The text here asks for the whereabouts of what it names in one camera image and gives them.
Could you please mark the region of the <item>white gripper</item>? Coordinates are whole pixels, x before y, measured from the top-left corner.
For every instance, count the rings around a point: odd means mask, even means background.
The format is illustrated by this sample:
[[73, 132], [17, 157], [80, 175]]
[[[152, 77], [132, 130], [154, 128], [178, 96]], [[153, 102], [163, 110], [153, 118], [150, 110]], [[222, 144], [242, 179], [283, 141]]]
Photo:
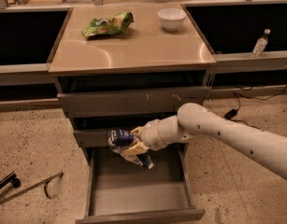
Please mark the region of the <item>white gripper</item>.
[[122, 151], [123, 155], [139, 155], [144, 154], [148, 149], [157, 151], [165, 148], [165, 143], [158, 132], [160, 120], [155, 119], [147, 122], [143, 127], [138, 126], [131, 131], [134, 136], [140, 136], [140, 140], [132, 143], [130, 147]]

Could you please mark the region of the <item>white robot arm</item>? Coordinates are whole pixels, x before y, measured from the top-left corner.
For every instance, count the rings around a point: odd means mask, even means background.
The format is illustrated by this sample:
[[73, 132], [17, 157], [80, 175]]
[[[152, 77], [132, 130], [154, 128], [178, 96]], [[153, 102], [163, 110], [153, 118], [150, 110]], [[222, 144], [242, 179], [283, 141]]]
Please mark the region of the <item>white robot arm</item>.
[[198, 135], [214, 137], [287, 180], [287, 137], [221, 118], [201, 105], [182, 105], [175, 116], [132, 130], [135, 140], [122, 153], [143, 154]]

